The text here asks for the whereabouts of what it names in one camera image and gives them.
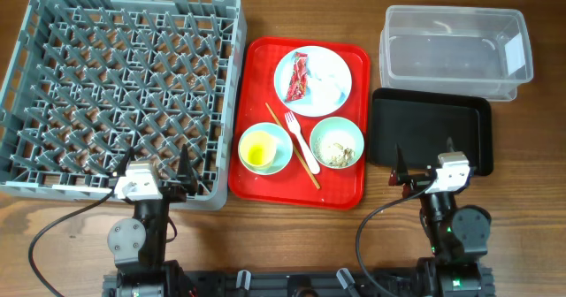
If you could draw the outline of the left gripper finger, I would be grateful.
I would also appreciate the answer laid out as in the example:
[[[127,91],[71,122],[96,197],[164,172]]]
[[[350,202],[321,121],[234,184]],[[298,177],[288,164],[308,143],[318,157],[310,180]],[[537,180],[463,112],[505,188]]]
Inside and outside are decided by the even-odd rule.
[[[130,162],[134,160],[134,149],[130,147],[122,159],[120,160],[119,164],[115,168],[115,176],[116,177],[123,177],[126,175],[126,169]]]
[[[176,179],[182,184],[195,185],[197,182],[188,156],[187,145],[181,148]]]

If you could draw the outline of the green bowl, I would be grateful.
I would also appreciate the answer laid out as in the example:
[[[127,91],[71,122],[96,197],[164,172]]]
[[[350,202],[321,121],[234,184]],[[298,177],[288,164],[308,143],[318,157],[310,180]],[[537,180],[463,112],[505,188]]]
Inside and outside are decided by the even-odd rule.
[[[310,133],[315,159],[330,169],[346,169],[356,164],[364,151],[364,137],[351,120],[329,117],[318,122]]]

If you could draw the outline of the yellow plastic cup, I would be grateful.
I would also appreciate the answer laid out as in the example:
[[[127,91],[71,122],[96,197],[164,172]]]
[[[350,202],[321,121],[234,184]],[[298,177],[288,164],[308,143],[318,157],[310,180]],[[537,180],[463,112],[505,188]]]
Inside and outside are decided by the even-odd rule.
[[[254,131],[245,134],[239,145],[239,155],[243,163],[258,171],[267,169],[272,165],[276,151],[276,141],[266,131]]]

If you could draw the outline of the light blue bowl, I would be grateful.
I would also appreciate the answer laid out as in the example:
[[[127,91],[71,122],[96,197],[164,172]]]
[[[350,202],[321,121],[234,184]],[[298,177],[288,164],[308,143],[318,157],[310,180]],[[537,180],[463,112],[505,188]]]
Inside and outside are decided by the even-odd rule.
[[[240,141],[241,138],[247,134],[247,133],[251,133],[254,131],[266,131],[267,133],[269,133],[270,135],[273,136],[273,138],[276,141],[277,144],[277,151],[276,151],[276,155],[275,155],[275,159],[272,163],[271,166],[269,166],[267,169],[264,170],[254,170],[252,168],[250,168],[249,166],[247,166],[245,163],[243,163],[243,161],[241,160],[241,156],[239,155],[239,145],[240,145]],[[257,123],[252,125],[251,127],[249,127],[241,136],[240,141],[238,143],[238,156],[242,162],[242,164],[244,165],[244,167],[246,169],[248,169],[249,171],[255,173],[255,174],[259,174],[259,175],[272,175],[275,174],[281,170],[283,170],[288,163],[291,160],[291,157],[293,155],[293,143],[291,142],[291,138],[289,136],[289,134],[281,127],[278,126],[274,123],[269,123],[269,122],[262,122],[262,123]]]

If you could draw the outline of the white tissue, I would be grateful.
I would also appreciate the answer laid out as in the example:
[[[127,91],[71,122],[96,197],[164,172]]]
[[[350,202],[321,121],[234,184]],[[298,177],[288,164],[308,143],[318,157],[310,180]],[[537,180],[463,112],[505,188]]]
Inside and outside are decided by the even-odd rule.
[[[319,66],[309,65],[308,83],[312,102],[316,105],[336,104],[342,96],[342,88],[336,77],[319,71]]]

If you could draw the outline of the red snack wrapper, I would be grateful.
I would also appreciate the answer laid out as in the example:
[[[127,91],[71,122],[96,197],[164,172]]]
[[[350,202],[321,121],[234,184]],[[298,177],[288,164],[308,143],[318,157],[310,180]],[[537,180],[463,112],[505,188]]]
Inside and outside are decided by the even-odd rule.
[[[307,60],[308,55],[301,52],[295,52],[293,64],[293,72],[287,89],[285,102],[298,101],[306,95],[307,89]]]

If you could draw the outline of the rice food scraps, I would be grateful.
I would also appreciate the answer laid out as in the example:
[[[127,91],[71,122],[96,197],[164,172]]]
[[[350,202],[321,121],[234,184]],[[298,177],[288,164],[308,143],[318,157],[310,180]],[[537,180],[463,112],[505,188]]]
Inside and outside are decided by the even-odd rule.
[[[315,154],[327,167],[345,168],[356,157],[356,142],[345,132],[324,133],[315,140]]]

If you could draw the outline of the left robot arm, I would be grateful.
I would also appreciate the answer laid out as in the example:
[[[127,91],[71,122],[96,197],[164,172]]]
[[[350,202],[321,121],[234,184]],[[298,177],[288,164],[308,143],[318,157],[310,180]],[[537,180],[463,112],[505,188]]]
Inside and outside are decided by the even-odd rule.
[[[189,296],[198,294],[196,286],[175,260],[164,259],[167,227],[172,203],[187,200],[198,188],[189,167],[188,151],[180,152],[177,183],[161,186],[156,166],[150,161],[136,161],[129,148],[112,173],[117,197],[134,205],[131,218],[119,220],[109,231],[107,244],[117,268],[115,277],[103,280],[104,296]]]

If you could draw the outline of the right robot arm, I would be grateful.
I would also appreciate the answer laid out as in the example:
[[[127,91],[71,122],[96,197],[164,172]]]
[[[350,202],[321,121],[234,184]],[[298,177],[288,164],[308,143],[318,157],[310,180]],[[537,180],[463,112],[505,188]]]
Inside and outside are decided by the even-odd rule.
[[[452,150],[439,154],[438,162],[425,173],[411,174],[396,149],[389,184],[403,187],[404,200],[420,201],[419,219],[432,249],[431,257],[417,261],[407,295],[494,296],[492,271],[479,262],[488,252],[492,218],[479,206],[455,202],[470,184],[469,160]]]

